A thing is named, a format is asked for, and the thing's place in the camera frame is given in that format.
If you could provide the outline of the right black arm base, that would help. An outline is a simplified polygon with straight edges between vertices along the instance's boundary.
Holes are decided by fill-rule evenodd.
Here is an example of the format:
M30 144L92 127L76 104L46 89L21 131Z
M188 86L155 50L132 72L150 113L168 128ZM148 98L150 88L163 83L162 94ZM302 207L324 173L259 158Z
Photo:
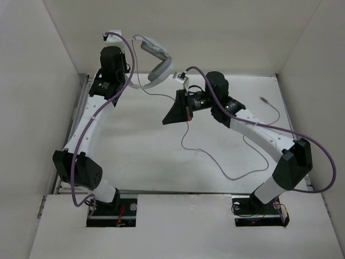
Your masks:
M233 196L231 212L236 227L287 227L290 222L289 212L278 197L263 207L255 208L250 204L250 197Z

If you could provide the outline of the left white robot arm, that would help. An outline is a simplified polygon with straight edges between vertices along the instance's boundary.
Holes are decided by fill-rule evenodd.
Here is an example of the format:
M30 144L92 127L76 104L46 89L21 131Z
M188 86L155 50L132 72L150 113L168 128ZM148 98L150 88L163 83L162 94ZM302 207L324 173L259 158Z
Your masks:
M94 161L94 149L123 92L129 70L125 53L117 46L102 49L100 64L77 128L64 149L54 152L52 160L62 182L85 189L107 213L115 214L121 206L120 194L103 179L103 170Z

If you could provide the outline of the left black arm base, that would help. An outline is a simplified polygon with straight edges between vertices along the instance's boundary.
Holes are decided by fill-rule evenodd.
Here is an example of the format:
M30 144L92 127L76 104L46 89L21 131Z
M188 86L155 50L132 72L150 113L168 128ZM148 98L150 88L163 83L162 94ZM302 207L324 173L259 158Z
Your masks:
M115 204L105 204L96 201L95 211L92 204L88 204L88 219L86 227L89 228L132 228L136 227L137 194L120 194Z

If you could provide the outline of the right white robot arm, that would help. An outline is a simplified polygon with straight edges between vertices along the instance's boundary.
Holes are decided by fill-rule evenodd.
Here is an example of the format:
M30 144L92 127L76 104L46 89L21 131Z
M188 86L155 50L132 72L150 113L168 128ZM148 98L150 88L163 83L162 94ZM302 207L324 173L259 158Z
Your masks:
M188 92L188 78L184 73L175 73L173 78L183 88L176 92L175 102L162 120L164 125L190 121L194 112L210 109L216 121L247 137L277 163L272 176L250 194L253 211L263 212L276 197L293 190L311 171L310 143L262 127L262 122L245 105L229 96L229 82L222 73L207 73L205 89L195 93Z

